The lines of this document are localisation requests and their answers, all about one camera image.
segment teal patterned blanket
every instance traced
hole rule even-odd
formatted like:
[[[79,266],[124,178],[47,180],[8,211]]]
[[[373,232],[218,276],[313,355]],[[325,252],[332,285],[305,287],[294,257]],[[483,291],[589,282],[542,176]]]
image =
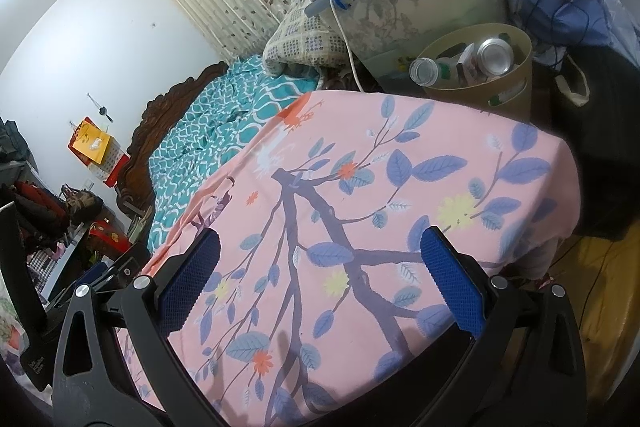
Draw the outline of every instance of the teal patterned blanket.
[[[270,118],[317,85],[311,78],[273,78],[254,55],[238,60],[205,87],[149,158],[156,193],[149,251],[164,243],[204,180],[238,154]]]

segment carved wooden bed frame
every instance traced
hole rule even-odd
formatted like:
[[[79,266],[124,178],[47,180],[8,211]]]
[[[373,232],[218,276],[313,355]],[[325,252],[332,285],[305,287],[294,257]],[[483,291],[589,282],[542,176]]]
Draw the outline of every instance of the carved wooden bed frame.
[[[120,171],[116,185],[118,208],[127,216],[139,216],[141,211],[144,213],[155,204],[156,196],[148,168],[149,156],[207,84],[225,74],[227,69],[224,62],[209,66],[197,79],[190,76],[168,93],[160,94],[146,104],[142,122],[134,131],[127,149],[130,159]]]

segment metal bolt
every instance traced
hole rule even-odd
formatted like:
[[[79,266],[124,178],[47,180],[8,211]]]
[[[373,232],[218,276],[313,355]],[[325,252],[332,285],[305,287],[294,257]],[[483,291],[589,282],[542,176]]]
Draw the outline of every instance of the metal bolt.
[[[151,277],[142,275],[140,277],[137,277],[137,279],[133,281],[133,288],[135,288],[136,290],[143,290],[147,286],[149,286],[150,282],[151,282]]]
[[[491,286],[496,288],[497,290],[504,290],[507,288],[508,282],[507,279],[500,275],[495,275],[491,277]]]
[[[556,297],[564,297],[566,295],[566,291],[564,291],[564,288],[559,284],[551,286],[551,293]]]
[[[89,286],[86,284],[81,284],[76,288],[76,297],[84,297],[89,293]]]

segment pink floral cloth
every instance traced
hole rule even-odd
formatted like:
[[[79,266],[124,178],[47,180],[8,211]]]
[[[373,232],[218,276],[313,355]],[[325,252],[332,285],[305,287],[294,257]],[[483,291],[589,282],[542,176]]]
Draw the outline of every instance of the pink floral cloth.
[[[452,323],[420,261],[428,226],[488,273],[517,263],[539,277],[579,207],[557,137],[447,103],[316,91],[204,183],[145,272],[216,230],[220,262],[170,342],[230,425],[299,425],[366,393]]]

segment white cable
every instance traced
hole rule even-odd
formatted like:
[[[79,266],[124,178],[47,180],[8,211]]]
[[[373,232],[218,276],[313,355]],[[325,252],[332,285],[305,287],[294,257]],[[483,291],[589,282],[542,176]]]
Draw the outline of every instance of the white cable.
[[[355,79],[356,84],[358,85],[358,89],[361,92],[364,92],[364,89],[362,89],[362,85],[360,84],[360,79],[358,78],[358,73],[356,73],[356,65],[353,62],[353,53],[351,53],[351,48],[349,47],[349,41],[347,40],[347,35],[344,34],[344,30],[342,29],[342,24],[340,24],[340,19],[338,19],[338,13],[335,10],[334,0],[329,0],[329,6],[331,6],[331,11],[334,14],[335,21],[338,23],[338,28],[340,29],[340,35],[342,35],[342,40],[344,40],[344,43],[347,46],[347,53],[349,54],[349,62],[351,63],[351,71],[353,71],[353,78]]]

